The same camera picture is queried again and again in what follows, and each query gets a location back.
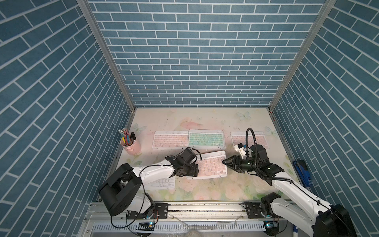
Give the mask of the green key keyboard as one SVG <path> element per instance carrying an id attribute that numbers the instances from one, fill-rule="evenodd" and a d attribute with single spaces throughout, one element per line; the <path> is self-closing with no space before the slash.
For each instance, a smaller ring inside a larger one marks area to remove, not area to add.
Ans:
<path id="1" fill-rule="evenodd" d="M 226 148 L 224 132 L 222 130 L 189 130 L 189 146 L 197 149 L 218 149 Z"/>

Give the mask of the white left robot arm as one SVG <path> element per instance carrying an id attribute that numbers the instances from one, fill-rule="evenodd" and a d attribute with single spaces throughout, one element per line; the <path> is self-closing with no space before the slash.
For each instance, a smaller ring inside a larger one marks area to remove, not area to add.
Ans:
<path id="1" fill-rule="evenodd" d="M 196 161 L 196 155 L 187 154 L 167 156 L 159 163 L 142 167 L 123 164 L 101 185 L 99 195 L 111 217 L 125 210 L 150 212 L 153 201 L 146 193 L 146 185 L 173 176 L 196 177 Z"/>

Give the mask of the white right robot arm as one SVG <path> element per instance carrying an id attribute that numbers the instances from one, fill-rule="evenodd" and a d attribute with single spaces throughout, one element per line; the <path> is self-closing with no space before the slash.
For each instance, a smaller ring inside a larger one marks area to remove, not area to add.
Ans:
<path id="1" fill-rule="evenodd" d="M 243 159 L 235 155 L 222 161 L 238 172 L 250 172 L 290 198 L 277 193 L 261 199 L 260 211 L 265 218 L 282 217 L 310 237 L 355 237 L 357 235 L 348 211 L 340 204 L 332 205 L 294 181 L 280 166 L 261 162 L 259 158 Z"/>

